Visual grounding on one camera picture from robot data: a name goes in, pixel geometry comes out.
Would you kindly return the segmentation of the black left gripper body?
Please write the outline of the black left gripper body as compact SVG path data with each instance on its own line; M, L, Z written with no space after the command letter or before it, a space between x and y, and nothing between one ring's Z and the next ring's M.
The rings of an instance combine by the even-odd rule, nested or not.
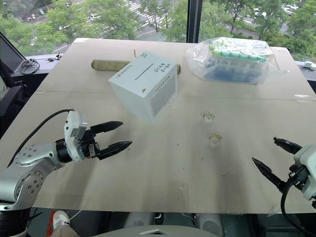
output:
M80 139L80 147L86 158L95 158L100 152L99 144L94 139L97 133L97 126L91 126Z

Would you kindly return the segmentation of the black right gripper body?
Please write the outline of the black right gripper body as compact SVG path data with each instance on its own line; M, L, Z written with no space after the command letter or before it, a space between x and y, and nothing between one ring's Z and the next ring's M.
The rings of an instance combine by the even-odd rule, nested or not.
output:
M293 164L289 168L289 178L287 184L294 185L298 190L302 191L306 185L309 171L305 165Z

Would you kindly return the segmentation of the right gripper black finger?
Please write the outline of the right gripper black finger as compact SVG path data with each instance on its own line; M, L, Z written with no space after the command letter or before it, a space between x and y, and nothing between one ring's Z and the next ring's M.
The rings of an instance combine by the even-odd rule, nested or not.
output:
M291 154L296 154L299 150L302 149L302 146L294 143L294 142L291 142L291 141L288 141L288 140L285 140L285 139L282 139L282 138L276 138L274 137L274 143L281 147L282 149L284 149L285 151L287 151L288 153L291 153Z
M267 165L254 157L252 157L252 160L261 172L261 174L266 177L273 185L275 185L279 191L285 190L286 183L278 178L276 175L274 175L272 173L272 170Z

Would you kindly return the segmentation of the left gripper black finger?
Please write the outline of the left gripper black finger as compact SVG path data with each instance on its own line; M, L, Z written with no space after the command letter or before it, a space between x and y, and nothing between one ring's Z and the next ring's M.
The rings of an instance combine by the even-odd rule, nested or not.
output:
M123 122L121 121L108 121L105 123L101 123L101 124L97 124L94 126L90 127L90 130L92 131L92 133L94 135L98 134L98 133L105 133L105 132L109 132L112 130L117 129L119 126L123 125Z
M106 159L108 157L114 156L127 149L131 144L132 141L121 141L111 144L107 148L100 150L98 153L98 159Z

